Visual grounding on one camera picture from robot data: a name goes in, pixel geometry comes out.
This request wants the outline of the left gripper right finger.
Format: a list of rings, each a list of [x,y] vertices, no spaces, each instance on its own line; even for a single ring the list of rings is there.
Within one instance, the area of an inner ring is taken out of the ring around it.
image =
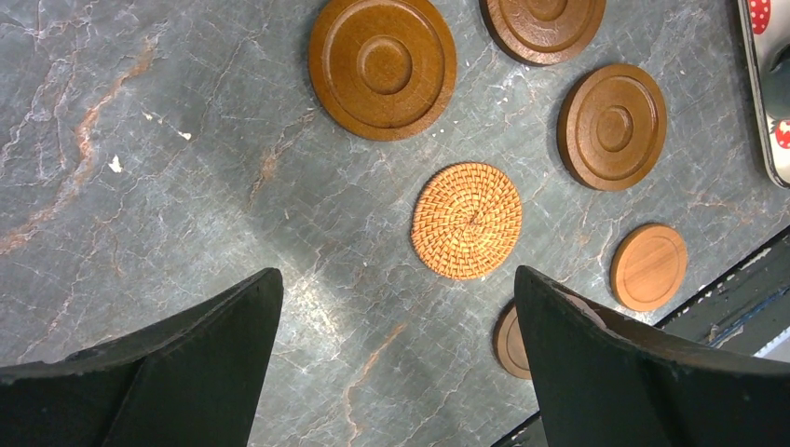
[[[514,302],[551,446],[785,446],[786,363],[715,349],[520,266]]]

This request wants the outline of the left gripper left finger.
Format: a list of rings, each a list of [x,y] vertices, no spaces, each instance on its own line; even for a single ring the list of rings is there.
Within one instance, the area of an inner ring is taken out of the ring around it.
[[[243,446],[283,303],[266,268],[211,299],[53,363],[1,371],[5,446]]]

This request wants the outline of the dark walnut coaster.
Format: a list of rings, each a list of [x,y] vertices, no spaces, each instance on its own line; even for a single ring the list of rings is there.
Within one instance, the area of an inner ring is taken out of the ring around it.
[[[495,325],[495,356],[507,373],[525,380],[588,374],[608,363],[606,345],[594,339],[591,323],[576,307],[543,300],[533,306],[515,296]]]

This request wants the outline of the orange coaster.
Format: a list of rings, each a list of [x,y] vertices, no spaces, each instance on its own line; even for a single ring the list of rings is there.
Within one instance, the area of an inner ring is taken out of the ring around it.
[[[644,224],[618,246],[610,266],[610,287],[617,300],[634,311],[657,310],[675,296],[687,267],[682,236],[665,224]]]

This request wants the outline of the light cork coaster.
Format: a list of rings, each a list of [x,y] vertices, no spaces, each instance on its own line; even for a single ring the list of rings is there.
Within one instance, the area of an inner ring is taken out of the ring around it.
[[[518,190],[503,171],[482,162],[456,163],[437,171],[420,191],[410,238],[434,273],[476,279],[505,262],[522,221]]]

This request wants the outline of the wooden coaster four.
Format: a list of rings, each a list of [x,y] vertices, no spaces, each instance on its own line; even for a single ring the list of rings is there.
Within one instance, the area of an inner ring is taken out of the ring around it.
[[[557,123],[558,150],[580,183],[622,191],[657,164],[667,126],[653,77],[635,65],[610,64],[584,75],[569,91]]]

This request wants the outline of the wooden coaster five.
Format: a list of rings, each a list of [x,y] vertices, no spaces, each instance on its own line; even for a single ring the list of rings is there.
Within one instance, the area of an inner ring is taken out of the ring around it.
[[[373,141],[426,130],[451,101],[456,46],[430,1],[333,0],[308,49],[312,87],[344,129]]]

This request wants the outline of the wooden coaster three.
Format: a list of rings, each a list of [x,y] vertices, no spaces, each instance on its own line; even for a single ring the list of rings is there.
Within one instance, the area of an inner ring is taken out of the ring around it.
[[[492,39],[513,59],[553,65],[580,54],[594,39],[606,0],[481,0]]]

